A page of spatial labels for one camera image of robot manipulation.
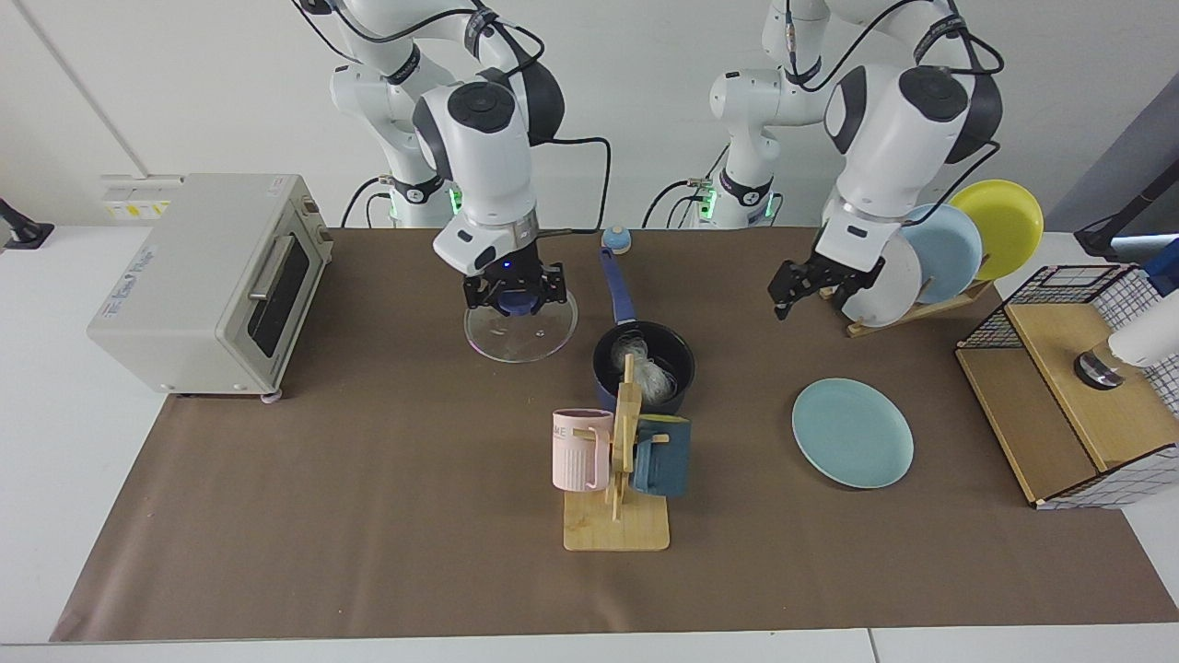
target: brown tablecloth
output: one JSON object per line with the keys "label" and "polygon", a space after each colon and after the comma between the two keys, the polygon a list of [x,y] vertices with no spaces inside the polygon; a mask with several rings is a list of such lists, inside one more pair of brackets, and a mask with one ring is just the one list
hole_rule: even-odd
{"label": "brown tablecloth", "polygon": [[[690,492],[658,553],[572,553],[549,413],[593,405],[611,326],[595,238],[542,242],[581,320],[532,365],[475,354],[432,231],[341,231],[281,402],[169,399],[53,639],[709,631],[1179,618],[1117,511],[1038,513],[953,355],[997,304],[850,340],[765,285],[811,231],[639,232],[640,317],[698,360]],[[843,488],[799,453],[795,396],[890,396],[909,474]]]}

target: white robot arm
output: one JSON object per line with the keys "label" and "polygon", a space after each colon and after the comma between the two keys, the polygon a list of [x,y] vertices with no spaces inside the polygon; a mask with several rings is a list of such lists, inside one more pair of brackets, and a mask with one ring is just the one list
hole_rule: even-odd
{"label": "white robot arm", "polygon": [[1179,354],[1179,290],[1155,302],[1141,315],[1073,362],[1076,375],[1094,389],[1113,389],[1138,369]]}
{"label": "white robot arm", "polygon": [[[560,264],[544,265],[535,247],[528,150],[553,138],[565,101],[555,78],[536,61],[539,52],[527,52],[513,31],[542,44],[479,0],[301,4],[309,13],[338,17],[357,63],[336,70],[332,99],[384,150],[397,224],[446,224],[434,249],[467,277],[468,306],[507,315],[564,302]],[[457,41],[488,68],[474,80],[455,81],[422,54],[415,38]],[[461,189],[461,208],[450,183]]]}
{"label": "white robot arm", "polygon": [[[849,71],[830,93],[819,55],[829,17],[915,45],[915,66]],[[823,210],[823,230],[805,263],[786,261],[770,284],[776,313],[819,288],[838,298],[875,282],[881,250],[943,163],[990,142],[1002,117],[999,90],[954,0],[773,0],[762,34],[777,71],[717,79],[713,113],[732,142],[709,222],[745,228],[764,217],[779,147],[765,127],[823,122],[847,165]],[[831,72],[835,72],[842,61]]]}

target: label sticker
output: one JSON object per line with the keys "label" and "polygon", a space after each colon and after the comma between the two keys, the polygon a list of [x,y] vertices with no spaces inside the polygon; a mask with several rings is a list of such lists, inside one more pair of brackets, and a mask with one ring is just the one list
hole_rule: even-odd
{"label": "label sticker", "polygon": [[119,311],[123,310],[123,304],[131,296],[131,291],[136,289],[136,284],[139,283],[139,277],[147,269],[147,265],[156,260],[158,250],[159,247],[154,244],[139,249],[136,257],[131,258],[131,263],[127,264],[127,269],[123,271],[123,276],[116,283],[114,289],[111,290],[110,296],[106,297],[106,303],[99,310],[99,316],[113,319],[119,315]]}

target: wooden storage box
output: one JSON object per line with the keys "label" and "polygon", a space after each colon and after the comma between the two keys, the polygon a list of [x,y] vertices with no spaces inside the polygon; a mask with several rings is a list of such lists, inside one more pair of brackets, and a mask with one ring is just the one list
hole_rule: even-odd
{"label": "wooden storage box", "polygon": [[1129,267],[1041,269],[956,352],[1028,503],[1120,507],[1179,481],[1179,359],[1100,392],[1073,359],[1159,295]]}

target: white table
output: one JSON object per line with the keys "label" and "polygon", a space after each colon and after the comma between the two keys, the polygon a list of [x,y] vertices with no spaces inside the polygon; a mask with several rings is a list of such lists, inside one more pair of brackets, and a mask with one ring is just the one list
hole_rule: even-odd
{"label": "white table", "polygon": [[[39,251],[0,254],[0,643],[44,643],[164,398],[85,335],[146,236],[59,228]],[[1093,262],[1049,235],[1033,264]],[[1000,283],[1009,293],[1026,275]],[[1179,596],[1179,491],[1127,511]],[[1131,661],[1171,662],[1179,624],[852,629],[492,638],[0,646],[0,661]]]}

